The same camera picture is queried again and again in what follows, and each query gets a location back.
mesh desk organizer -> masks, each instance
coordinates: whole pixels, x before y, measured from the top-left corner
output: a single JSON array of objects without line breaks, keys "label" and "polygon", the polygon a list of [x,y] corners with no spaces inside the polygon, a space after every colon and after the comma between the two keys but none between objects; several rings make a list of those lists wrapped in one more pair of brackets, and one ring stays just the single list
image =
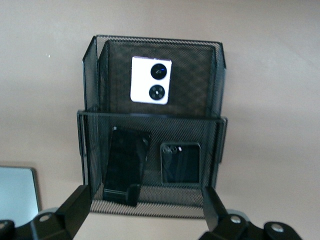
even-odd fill
[{"label": "mesh desk organizer", "polygon": [[[167,104],[130,99],[132,58],[172,61]],[[216,185],[227,119],[221,117],[225,58],[220,42],[97,35],[82,60],[85,110],[78,111],[83,182],[91,212],[204,218],[201,189]],[[152,138],[137,206],[103,200],[114,126],[146,131]],[[200,145],[199,184],[162,182],[163,142]]]}]

black smartphone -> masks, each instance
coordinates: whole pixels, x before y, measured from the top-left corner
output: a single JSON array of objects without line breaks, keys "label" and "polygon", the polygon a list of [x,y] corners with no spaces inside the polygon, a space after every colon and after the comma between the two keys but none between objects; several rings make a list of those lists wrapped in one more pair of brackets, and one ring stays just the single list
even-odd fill
[{"label": "black smartphone", "polygon": [[160,146],[162,183],[198,185],[200,154],[197,142],[163,142]]},{"label": "black smartphone", "polygon": [[149,132],[112,128],[104,200],[137,205],[150,141]]}]

phone camera module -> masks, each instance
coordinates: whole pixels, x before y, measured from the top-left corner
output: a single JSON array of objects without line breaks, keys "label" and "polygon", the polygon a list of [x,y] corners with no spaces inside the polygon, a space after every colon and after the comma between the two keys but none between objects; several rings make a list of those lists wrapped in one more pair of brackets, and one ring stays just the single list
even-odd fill
[{"label": "phone camera module", "polygon": [[156,80],[163,79],[166,75],[167,68],[161,63],[157,63],[151,68],[151,76]]},{"label": "phone camera module", "polygon": [[164,154],[171,154],[171,149],[170,149],[169,146],[164,146],[162,148],[162,151],[163,151]]},{"label": "phone camera module", "polygon": [[165,89],[161,85],[154,85],[149,90],[149,96],[153,100],[160,100],[165,96]]}]

